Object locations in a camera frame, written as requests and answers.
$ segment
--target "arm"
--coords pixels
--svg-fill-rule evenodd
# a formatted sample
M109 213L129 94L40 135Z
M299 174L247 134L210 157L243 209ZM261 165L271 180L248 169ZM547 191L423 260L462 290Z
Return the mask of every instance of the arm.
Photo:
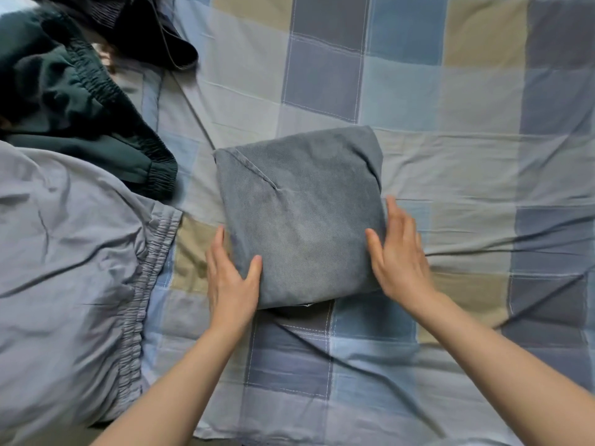
M393 198L387 205L384 247L366 230L372 268L386 295L434 335L524 444L595 444L591 394L437 292L415 221Z
M219 227L206 252L211 325L163 378L115 420L92 446L186 445L227 360L258 303L262 259L242 280L223 249Z

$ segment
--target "bed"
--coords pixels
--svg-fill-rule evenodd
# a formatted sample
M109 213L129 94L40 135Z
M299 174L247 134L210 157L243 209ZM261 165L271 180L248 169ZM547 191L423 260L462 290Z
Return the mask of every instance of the bed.
M144 330L145 388L208 326L225 223L213 148L370 125L383 193L434 281L590 391L595 0L160 0L201 57L118 77L179 163L185 212ZM518 445L434 338L382 294L258 312L195 435L245 445Z

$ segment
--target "folded denim garment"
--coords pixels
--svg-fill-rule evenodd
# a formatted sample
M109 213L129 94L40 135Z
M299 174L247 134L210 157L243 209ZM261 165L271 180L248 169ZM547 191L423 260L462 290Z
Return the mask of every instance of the folded denim garment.
M382 151L369 127L215 152L234 264L262 255L259 308L378 289L364 230L384 238Z

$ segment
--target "forearm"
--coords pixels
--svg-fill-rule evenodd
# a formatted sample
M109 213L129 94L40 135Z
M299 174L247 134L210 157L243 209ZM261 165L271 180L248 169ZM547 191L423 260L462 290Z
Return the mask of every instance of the forearm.
M595 444L595 400L584 389L443 294L412 314L527 445Z
M207 330L93 446L186 445L241 332Z

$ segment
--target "pile of clothes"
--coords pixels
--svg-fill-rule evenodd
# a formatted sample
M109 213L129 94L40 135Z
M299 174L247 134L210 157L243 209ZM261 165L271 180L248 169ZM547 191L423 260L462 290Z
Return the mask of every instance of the pile of clothes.
M182 217L167 204L174 156L56 2L120 52L170 69L197 61L153 0L51 0L0 16L0 443L112 420L139 397L143 320ZM156 54L134 46L134 15ZM245 275L263 256L260 308L378 289L364 237L384 232L371 129L214 159L234 263Z

